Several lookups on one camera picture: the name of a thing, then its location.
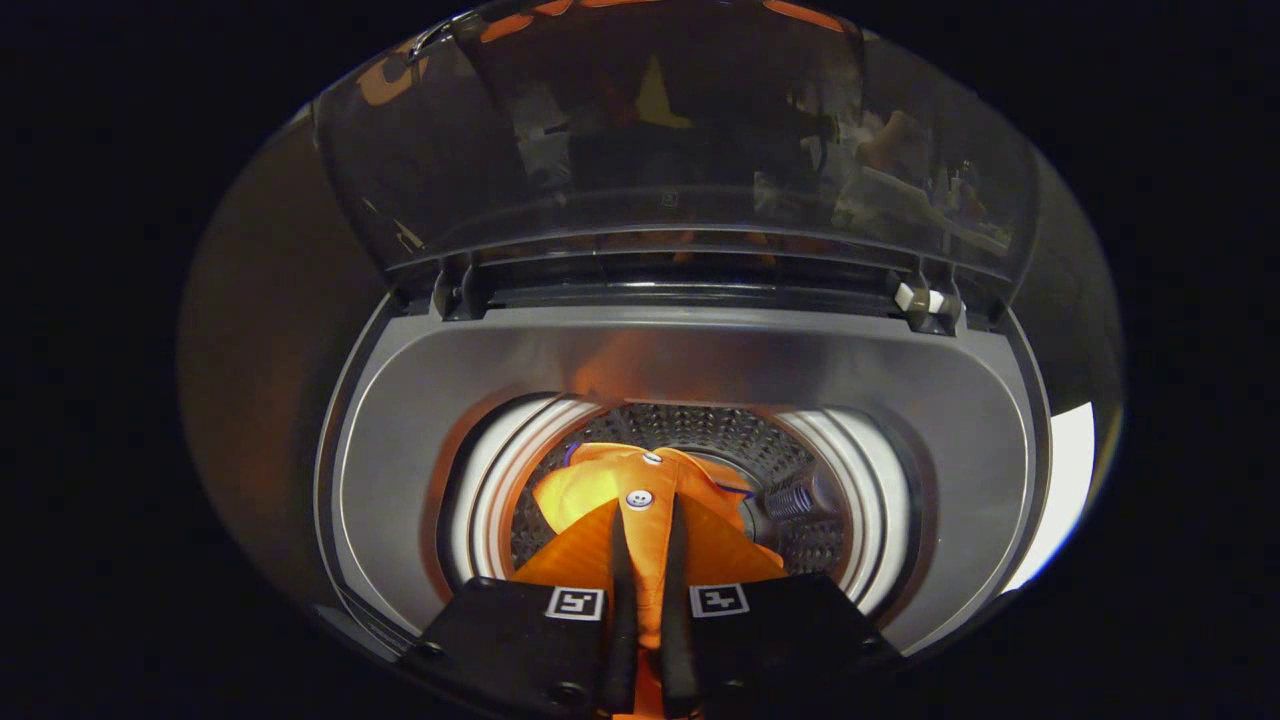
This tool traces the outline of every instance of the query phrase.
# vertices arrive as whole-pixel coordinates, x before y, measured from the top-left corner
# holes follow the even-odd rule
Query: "washing machine drum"
[[[748,538],[897,660],[1096,497],[1119,327],[1061,177],[906,50],[773,0],[499,3],[248,163],[191,270],[179,389],[228,529],[383,661],[552,542],[532,488],[591,442],[733,469]],[[547,712],[596,707],[562,685]]]

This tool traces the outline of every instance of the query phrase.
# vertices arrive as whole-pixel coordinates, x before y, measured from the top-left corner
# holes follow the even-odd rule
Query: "washing machine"
[[[531,666],[579,651],[513,650],[536,633],[477,601],[470,683],[430,641],[554,541],[534,489],[573,448],[730,468],[746,539],[822,580],[695,656],[886,671],[1066,541],[1123,352],[1061,176],[924,59],[776,0],[554,0],[407,35],[276,129],[204,236],[178,375],[211,502],[300,611],[476,714],[590,717],[626,714],[589,650],[548,687]],[[791,687],[723,684],[666,716]]]

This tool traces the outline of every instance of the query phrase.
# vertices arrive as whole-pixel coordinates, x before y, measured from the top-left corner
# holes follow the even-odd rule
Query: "orange fabric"
[[[653,667],[657,657],[641,650],[636,657],[636,694],[631,714],[620,712],[613,720],[666,720],[662,711],[662,683]]]
[[[786,15],[788,18],[795,18],[797,20],[804,20],[818,27],[824,27],[827,29],[833,29],[836,32],[844,32],[845,28],[840,27],[840,20],[832,18],[831,15],[824,15],[817,10],[810,10],[809,8],[801,8],[800,5],[792,5],[791,3],[781,3],[780,0],[764,0],[764,6]]]
[[[660,644],[662,596],[667,569],[667,543],[671,537],[673,498],[678,492],[690,520],[689,561],[698,574],[689,574],[690,584],[714,584],[721,580],[695,582],[703,577],[730,577],[724,582],[750,582],[768,577],[782,577],[782,561],[776,553],[753,544],[742,534],[739,505],[746,497],[746,483],[732,469],[710,460],[694,457],[669,447],[659,448],[662,461],[650,462],[640,447],[617,443],[588,443],[570,457],[570,464],[547,475],[534,488],[534,500],[547,523],[557,533],[573,534],[573,547],[579,543],[598,542],[608,547],[608,534],[600,537],[577,532],[580,523],[596,515],[600,507],[617,507],[622,512],[623,532],[631,552],[631,565],[636,575],[636,605],[640,626],[640,647],[655,651]],[[636,491],[649,493],[650,502],[643,509],[627,503],[627,496]],[[557,548],[558,557],[541,556],[552,551],[548,544],[530,560],[540,565],[570,561],[573,552]],[[603,552],[582,547],[584,553]],[[547,577],[543,571],[538,577]]]
[[[573,0],[553,0],[552,3],[544,3],[534,8],[534,10],[544,15],[552,15],[552,17],[563,15],[564,10],[568,10],[568,6],[572,4]]]
[[[613,589],[609,534],[617,505],[605,502],[529,559],[511,577],[517,583]]]
[[[500,37],[515,35],[534,22],[532,15],[511,15],[500,20],[489,23],[489,27],[480,33],[480,42],[493,42]]]
[[[681,507],[689,533],[687,584],[723,585],[786,577],[781,557],[746,539],[712,509],[690,497],[681,497]]]

